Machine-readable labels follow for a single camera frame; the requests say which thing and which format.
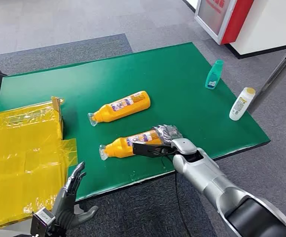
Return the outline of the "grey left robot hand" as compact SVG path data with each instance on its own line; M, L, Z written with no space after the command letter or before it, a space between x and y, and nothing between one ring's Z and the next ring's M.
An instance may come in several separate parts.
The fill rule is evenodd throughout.
M52 213L55 216L55 223L63 230L72 229L88 221L99 209L95 205L86 212L75 213L74 206L77 190L82 178L86 175L83 171L85 167L85 162L79 163L67 179L67 182L58 192L53 206Z

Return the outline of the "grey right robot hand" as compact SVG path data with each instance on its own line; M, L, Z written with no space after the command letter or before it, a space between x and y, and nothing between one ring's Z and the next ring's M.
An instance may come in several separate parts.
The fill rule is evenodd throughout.
M152 128L150 134L159 139L156 144L135 141L132 143L132 151L134 155L149 158L166 157L175 155L177 148L172 148L171 142L174 139L183 138L183 135L174 125L157 125Z

